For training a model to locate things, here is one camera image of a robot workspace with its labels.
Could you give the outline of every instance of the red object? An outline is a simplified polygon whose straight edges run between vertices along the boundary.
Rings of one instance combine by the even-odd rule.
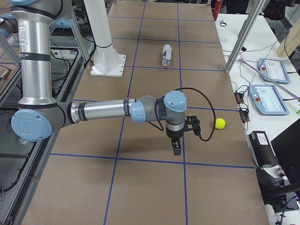
[[[215,8],[214,8],[214,12],[212,13],[212,15],[214,16],[214,20],[217,20],[217,17],[219,15],[220,9],[222,6],[222,0],[217,0],[216,4],[215,4]]]

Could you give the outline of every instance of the tablet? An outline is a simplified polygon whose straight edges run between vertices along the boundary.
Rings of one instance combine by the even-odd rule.
[[[277,83],[287,84],[290,83],[289,75],[286,71],[285,64],[282,60],[271,60],[271,59],[259,59],[258,61],[259,70],[271,78]]]
[[[249,93],[261,115],[288,115],[285,103],[274,85],[250,85]]]

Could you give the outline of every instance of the blue cable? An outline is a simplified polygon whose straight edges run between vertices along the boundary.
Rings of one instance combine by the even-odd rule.
[[[279,225],[282,225],[282,220],[283,220],[283,217],[284,217],[284,214],[285,214],[287,205],[288,205],[288,204],[290,203],[290,201],[293,200],[294,198],[297,198],[297,196],[294,196],[294,197],[291,198],[289,201],[287,201],[287,203],[285,204],[285,207],[283,208],[282,214],[280,215],[280,216],[281,216],[281,220],[280,220]]]

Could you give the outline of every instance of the white table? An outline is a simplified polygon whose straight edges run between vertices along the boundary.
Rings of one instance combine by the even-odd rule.
[[[218,31],[218,35],[220,38],[220,42],[222,45],[222,49],[226,50],[223,51],[225,60],[228,60],[228,55],[237,41],[238,34],[240,29],[246,20],[247,15],[228,15],[228,14],[219,14],[216,27]],[[225,22],[227,25],[225,27],[220,26],[220,20]],[[279,47],[279,42],[277,42],[273,48],[269,47],[270,45],[276,42],[276,37],[273,34],[272,30],[268,26],[267,22],[265,21],[263,16],[259,16],[246,40],[244,43],[244,47],[247,48],[247,51],[251,50],[261,50],[265,47],[264,50],[255,51],[255,52],[243,52],[239,55],[238,58],[243,58],[244,60],[251,60],[251,61],[258,61],[260,58],[265,58],[268,53],[268,57],[270,59],[282,59],[285,60],[287,58],[280,58],[276,54],[276,49]],[[258,63],[255,62],[248,62],[255,68],[258,67]],[[289,60],[285,61],[285,67],[288,72],[294,72],[295,68],[291,64]],[[245,77],[248,81],[251,81],[253,76],[255,75],[255,71],[242,64],[240,66],[240,62],[236,62],[230,72],[231,81],[236,82],[238,87],[242,85],[249,85],[241,76],[240,76],[240,69],[241,74]],[[300,77],[297,73],[289,74],[291,83],[284,85],[289,91],[293,94],[300,96]],[[256,74],[253,78],[251,84],[270,84],[269,82],[263,81],[263,79]],[[281,89],[277,88],[279,94],[283,99],[292,98]],[[273,140],[278,134],[280,134],[283,130],[288,128],[291,124],[293,124],[297,119],[300,118],[300,114],[296,114],[296,112],[300,109],[299,102],[296,100],[292,101],[285,101],[285,104],[290,111],[290,114],[287,116],[262,116],[256,110],[254,103],[252,102],[250,96],[248,99],[244,98],[244,101],[249,106],[249,118],[250,122],[248,123],[248,129],[246,134],[250,134],[254,130],[265,131],[269,141]],[[300,211],[292,211],[286,212],[285,218],[283,220],[283,225],[289,224],[299,224],[300,221]]]

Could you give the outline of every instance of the yellow-green ball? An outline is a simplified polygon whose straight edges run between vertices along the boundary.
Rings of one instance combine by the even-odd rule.
[[[222,118],[217,118],[216,119],[216,128],[217,129],[221,130],[225,127],[225,125],[226,125],[226,122],[225,122],[224,119],[222,119]]]

